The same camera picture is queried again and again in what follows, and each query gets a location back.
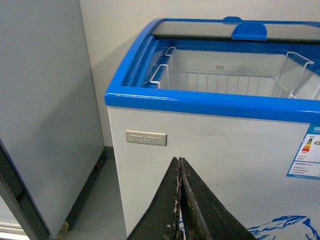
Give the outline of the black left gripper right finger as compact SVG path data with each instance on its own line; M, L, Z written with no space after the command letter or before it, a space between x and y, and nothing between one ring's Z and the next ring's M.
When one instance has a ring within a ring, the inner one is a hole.
M187 240L254 240L214 195L188 161L181 157L180 209Z

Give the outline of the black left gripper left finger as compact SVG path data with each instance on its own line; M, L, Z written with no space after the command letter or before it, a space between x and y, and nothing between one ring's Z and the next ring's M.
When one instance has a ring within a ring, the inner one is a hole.
M129 240L182 240L181 163L173 157L161 183L143 216L133 228Z

